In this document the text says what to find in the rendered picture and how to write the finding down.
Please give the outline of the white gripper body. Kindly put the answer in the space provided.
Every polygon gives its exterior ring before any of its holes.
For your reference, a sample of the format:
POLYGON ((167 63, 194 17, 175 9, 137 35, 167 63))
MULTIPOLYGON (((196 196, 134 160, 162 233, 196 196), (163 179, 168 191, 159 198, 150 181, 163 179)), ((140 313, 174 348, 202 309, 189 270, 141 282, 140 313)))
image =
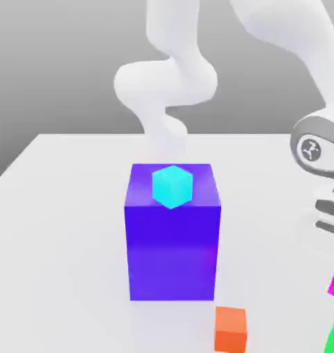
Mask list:
POLYGON ((317 244, 334 244, 334 219, 312 216, 311 236, 317 244))

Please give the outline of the small orange cube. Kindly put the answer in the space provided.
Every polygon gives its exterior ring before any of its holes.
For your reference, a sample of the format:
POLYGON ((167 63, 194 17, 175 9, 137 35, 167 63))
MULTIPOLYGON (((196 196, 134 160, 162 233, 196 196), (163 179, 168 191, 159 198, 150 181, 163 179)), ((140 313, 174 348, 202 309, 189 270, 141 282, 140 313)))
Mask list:
POLYGON ((245 309, 216 307, 214 350, 224 353, 245 353, 247 346, 245 309))

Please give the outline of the small cyan cube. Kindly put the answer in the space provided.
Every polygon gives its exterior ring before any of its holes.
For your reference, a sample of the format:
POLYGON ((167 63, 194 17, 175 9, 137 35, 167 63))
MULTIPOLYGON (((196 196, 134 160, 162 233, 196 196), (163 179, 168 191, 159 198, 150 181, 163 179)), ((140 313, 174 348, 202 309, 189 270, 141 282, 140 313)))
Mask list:
POLYGON ((152 198, 168 209, 191 201, 193 187, 193 174, 176 165, 152 172, 152 198))

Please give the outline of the large purple box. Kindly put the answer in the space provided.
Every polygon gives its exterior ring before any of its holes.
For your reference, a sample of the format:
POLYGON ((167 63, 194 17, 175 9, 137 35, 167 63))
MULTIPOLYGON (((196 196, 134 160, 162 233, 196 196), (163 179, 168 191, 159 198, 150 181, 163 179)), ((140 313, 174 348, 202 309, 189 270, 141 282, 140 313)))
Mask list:
POLYGON ((190 202, 168 209, 152 196, 164 164, 132 165, 125 198, 129 297, 133 301, 212 301, 221 202, 209 164, 181 164, 194 177, 190 202))

